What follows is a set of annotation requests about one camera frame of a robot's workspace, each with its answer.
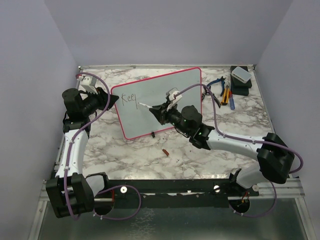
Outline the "pink framed whiteboard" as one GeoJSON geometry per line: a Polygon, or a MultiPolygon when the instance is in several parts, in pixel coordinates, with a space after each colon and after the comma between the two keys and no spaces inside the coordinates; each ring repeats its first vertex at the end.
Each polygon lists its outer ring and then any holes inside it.
{"type": "Polygon", "coordinates": [[[171,89],[182,91],[201,82],[201,69],[193,67],[112,87],[111,94],[119,97],[114,106],[124,138],[132,140],[173,128],[171,124],[161,125],[141,104],[163,104],[167,100],[166,93],[171,89]]]}

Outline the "yellow black utility knife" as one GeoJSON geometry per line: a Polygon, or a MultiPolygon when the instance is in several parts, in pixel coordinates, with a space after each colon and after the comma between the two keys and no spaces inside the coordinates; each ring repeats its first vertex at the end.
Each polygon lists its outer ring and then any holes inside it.
{"type": "Polygon", "coordinates": [[[222,94],[222,100],[220,102],[220,104],[222,106],[226,106],[229,102],[229,98],[230,98],[230,86],[227,84],[224,88],[223,94],[222,94]]]}

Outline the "blue screwdriver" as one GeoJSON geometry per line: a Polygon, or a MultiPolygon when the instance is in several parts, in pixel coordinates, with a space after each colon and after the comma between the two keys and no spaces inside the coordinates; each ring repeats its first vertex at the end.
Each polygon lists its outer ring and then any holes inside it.
{"type": "Polygon", "coordinates": [[[235,102],[234,102],[233,94],[231,91],[229,92],[229,104],[230,104],[230,109],[234,111],[235,110],[235,102]]]}

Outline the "black rectangular box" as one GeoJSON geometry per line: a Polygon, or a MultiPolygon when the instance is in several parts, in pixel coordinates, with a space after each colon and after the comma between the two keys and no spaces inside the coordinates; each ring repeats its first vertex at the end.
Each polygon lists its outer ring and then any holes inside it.
{"type": "Polygon", "coordinates": [[[249,89],[252,87],[252,81],[251,78],[249,78],[249,80],[244,83],[238,80],[236,77],[230,75],[230,85],[233,95],[248,96],[249,89]]]}

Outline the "blue handled pliers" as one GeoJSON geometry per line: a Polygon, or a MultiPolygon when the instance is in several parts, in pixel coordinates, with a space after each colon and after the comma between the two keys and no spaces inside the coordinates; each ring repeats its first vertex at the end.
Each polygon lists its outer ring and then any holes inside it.
{"type": "Polygon", "coordinates": [[[226,78],[225,77],[220,77],[220,78],[217,78],[216,80],[214,81],[211,81],[209,82],[206,86],[211,89],[211,86],[214,85],[214,84],[218,84],[218,83],[221,83],[221,93],[220,93],[220,96],[222,97],[224,92],[225,92],[225,82],[226,82],[226,78]]]}

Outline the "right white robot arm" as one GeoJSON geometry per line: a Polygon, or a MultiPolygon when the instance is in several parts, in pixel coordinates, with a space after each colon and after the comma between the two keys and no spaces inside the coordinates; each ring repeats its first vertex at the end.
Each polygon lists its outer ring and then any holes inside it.
{"type": "Polygon", "coordinates": [[[290,174],[294,154],[287,150],[281,138],[268,133],[265,137],[250,138],[237,135],[229,138],[218,130],[203,123],[203,116],[193,106],[185,106],[181,111],[176,106],[168,108],[167,104],[152,106],[149,111],[161,124],[171,124],[198,149],[223,150],[256,161],[248,168],[237,170],[230,175],[230,191],[240,196],[253,185],[262,182],[284,184],[290,174]]]}

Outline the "white marker pen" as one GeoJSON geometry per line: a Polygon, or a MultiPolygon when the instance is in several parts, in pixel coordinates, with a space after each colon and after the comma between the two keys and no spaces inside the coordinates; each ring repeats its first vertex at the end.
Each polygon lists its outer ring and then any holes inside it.
{"type": "Polygon", "coordinates": [[[147,109],[151,109],[152,108],[152,106],[149,106],[149,105],[147,105],[145,103],[138,102],[138,104],[143,106],[143,107],[145,107],[145,108],[147,108],[147,109]]]}

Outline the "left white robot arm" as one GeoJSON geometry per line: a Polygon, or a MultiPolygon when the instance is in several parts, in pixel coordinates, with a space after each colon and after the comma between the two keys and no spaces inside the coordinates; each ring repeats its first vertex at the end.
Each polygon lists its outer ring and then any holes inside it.
{"type": "Polygon", "coordinates": [[[108,111],[119,97],[98,87],[94,93],[70,88],[62,98],[67,116],[63,120],[64,150],[58,171],[45,188],[57,218],[77,218],[94,209],[96,195],[103,198],[110,193],[105,173],[84,177],[83,161],[91,130],[90,116],[98,110],[108,111]]]}

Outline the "white rectangular box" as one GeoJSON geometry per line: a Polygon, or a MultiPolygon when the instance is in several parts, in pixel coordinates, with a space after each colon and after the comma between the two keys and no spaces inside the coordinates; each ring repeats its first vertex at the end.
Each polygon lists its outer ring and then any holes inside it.
{"type": "Polygon", "coordinates": [[[234,70],[232,70],[231,75],[244,84],[246,84],[252,77],[247,70],[240,66],[237,66],[234,70]]]}

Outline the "black handled pliers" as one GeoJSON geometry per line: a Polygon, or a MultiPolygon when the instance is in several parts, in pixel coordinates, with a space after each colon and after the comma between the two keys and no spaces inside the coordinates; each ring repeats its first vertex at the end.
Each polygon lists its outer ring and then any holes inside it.
{"type": "MultiPolygon", "coordinates": [[[[211,95],[211,86],[206,86],[203,89],[204,89],[204,92],[202,93],[202,96],[201,96],[201,100],[202,101],[204,100],[204,98],[206,96],[210,96],[211,95]]],[[[214,93],[212,93],[212,95],[213,95],[214,102],[217,104],[218,108],[220,108],[221,107],[221,102],[218,100],[218,98],[215,96],[214,93]]]]}

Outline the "aluminium frame rail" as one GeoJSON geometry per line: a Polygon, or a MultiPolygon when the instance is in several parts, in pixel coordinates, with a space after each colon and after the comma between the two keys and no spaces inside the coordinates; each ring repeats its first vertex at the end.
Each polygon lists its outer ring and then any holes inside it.
{"type": "MultiPolygon", "coordinates": [[[[46,192],[46,180],[43,180],[39,201],[49,201],[48,194],[46,192]]],[[[302,187],[302,183],[299,178],[289,178],[285,184],[273,184],[276,190],[278,199],[297,199],[304,198],[305,192],[302,187]]],[[[258,183],[258,192],[250,194],[249,199],[273,199],[275,197],[274,189],[269,182],[258,183]]]]}

